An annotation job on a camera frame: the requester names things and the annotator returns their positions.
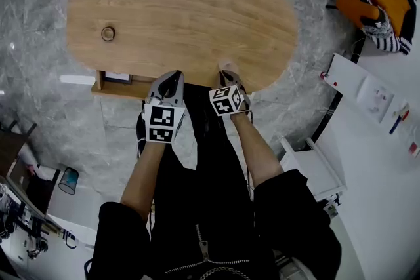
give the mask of white marker cube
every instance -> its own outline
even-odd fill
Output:
[[[210,91],[211,105],[219,116],[232,115],[238,113],[239,108],[244,101],[238,87],[232,85],[217,90]]]
[[[173,143],[181,126],[185,108],[144,105],[146,141]]]

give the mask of gray marble floor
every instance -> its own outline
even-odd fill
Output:
[[[319,80],[333,52],[349,49],[354,27],[329,0],[290,0],[299,17],[299,46],[287,71],[253,95],[255,126],[277,154],[280,137],[299,148],[318,126],[334,92]],[[61,75],[92,75],[66,50],[67,0],[0,0],[0,121],[37,123],[31,145],[46,166],[71,166],[80,183],[118,199],[135,163],[135,122],[140,103],[91,96],[86,85],[61,83]],[[241,162],[240,142],[226,128]],[[186,118],[175,151],[196,164],[196,143]]]

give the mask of oval wooden tabletop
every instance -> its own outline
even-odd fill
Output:
[[[111,41],[101,36],[107,26]],[[278,79],[296,42],[287,0],[68,2],[68,48],[96,70],[152,78],[181,70],[187,83],[214,87],[219,60],[229,59],[251,92]]]

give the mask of forearm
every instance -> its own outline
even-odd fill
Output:
[[[231,116],[254,186],[283,173],[274,152],[244,113]]]
[[[156,177],[164,151],[165,144],[146,144],[121,197],[121,203],[136,210],[144,221],[147,221],[152,206]]]

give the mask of zipper pull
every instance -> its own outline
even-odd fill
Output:
[[[201,249],[201,253],[203,254],[204,261],[209,260],[209,243],[207,241],[200,241],[199,247]]]

